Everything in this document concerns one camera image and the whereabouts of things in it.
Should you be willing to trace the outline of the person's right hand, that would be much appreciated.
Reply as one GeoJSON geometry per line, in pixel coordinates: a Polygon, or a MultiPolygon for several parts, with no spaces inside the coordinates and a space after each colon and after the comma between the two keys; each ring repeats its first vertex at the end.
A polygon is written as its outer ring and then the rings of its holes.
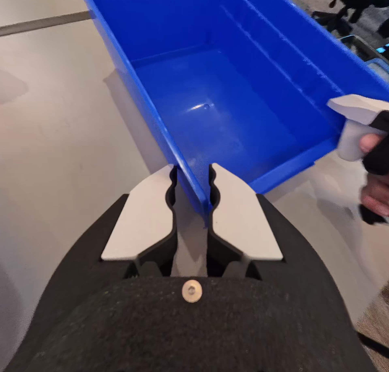
{"type": "MultiPolygon", "coordinates": [[[[359,147],[369,153],[382,140],[382,136],[369,133],[360,139],[359,147]]],[[[367,182],[361,190],[361,203],[382,217],[389,216],[389,177],[367,173],[367,182]]]]}

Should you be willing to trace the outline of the grey desk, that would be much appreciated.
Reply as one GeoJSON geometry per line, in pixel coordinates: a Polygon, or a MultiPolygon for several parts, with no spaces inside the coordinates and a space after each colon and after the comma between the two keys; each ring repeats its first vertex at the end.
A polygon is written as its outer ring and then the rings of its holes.
{"type": "MultiPolygon", "coordinates": [[[[1,370],[47,282],[122,194],[167,164],[91,20],[1,36],[1,370]]],[[[354,322],[388,281],[388,227],[357,221],[365,173],[331,153],[266,194],[354,322]]]]}

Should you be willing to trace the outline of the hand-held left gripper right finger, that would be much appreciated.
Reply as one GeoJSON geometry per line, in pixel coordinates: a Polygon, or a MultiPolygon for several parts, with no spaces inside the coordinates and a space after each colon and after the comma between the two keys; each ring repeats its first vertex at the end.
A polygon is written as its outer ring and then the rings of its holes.
{"type": "Polygon", "coordinates": [[[208,175],[208,275],[260,277],[256,262],[282,263],[283,253],[256,192],[217,163],[209,165],[208,175]]]}

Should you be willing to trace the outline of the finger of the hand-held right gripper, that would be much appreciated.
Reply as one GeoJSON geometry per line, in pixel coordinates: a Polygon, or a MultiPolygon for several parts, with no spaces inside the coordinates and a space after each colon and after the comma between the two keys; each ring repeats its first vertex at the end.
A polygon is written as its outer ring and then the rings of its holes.
{"type": "Polygon", "coordinates": [[[346,119],[337,146],[338,156],[345,161],[362,158],[359,142],[363,136],[388,134],[387,101],[350,94],[329,99],[327,106],[346,119]]]}

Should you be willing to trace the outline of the blue plastic bin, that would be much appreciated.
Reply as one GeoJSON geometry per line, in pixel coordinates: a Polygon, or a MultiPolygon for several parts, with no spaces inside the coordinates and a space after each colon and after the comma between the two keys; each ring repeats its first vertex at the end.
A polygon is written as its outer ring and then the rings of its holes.
{"type": "Polygon", "coordinates": [[[196,212],[218,163],[265,194],[333,151],[346,94],[388,84],[289,0],[84,0],[196,212]]]}

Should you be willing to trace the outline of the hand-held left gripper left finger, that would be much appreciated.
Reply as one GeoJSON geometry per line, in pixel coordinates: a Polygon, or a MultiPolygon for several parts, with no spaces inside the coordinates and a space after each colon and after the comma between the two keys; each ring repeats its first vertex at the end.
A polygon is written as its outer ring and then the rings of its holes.
{"type": "Polygon", "coordinates": [[[171,276],[178,248],[177,166],[149,175],[129,193],[101,254],[104,262],[132,262],[139,274],[149,270],[171,276]]]}

